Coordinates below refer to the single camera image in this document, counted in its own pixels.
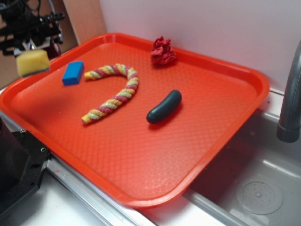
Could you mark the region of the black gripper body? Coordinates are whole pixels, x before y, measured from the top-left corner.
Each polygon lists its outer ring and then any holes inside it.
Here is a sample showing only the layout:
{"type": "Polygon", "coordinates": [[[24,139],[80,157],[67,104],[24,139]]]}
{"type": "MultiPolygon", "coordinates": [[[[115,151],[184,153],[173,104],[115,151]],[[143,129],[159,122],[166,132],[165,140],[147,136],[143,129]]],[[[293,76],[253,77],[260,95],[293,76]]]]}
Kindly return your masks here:
{"type": "Polygon", "coordinates": [[[58,39],[63,43],[63,34],[59,21],[64,13],[56,13],[51,0],[49,14],[40,14],[41,1],[31,7],[27,0],[2,0],[0,18],[4,27],[0,29],[0,50],[4,56],[18,56],[29,50],[47,51],[49,39],[58,39]]]}

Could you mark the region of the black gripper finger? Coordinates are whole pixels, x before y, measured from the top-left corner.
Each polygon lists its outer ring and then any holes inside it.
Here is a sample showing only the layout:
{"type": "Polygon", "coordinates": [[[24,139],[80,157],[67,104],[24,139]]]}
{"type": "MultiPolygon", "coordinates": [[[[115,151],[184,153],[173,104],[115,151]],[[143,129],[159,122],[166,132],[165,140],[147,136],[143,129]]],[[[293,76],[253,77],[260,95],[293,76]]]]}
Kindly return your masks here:
{"type": "Polygon", "coordinates": [[[59,44],[60,42],[58,41],[58,39],[49,39],[49,46],[47,47],[49,58],[56,58],[61,55],[59,44]]]}

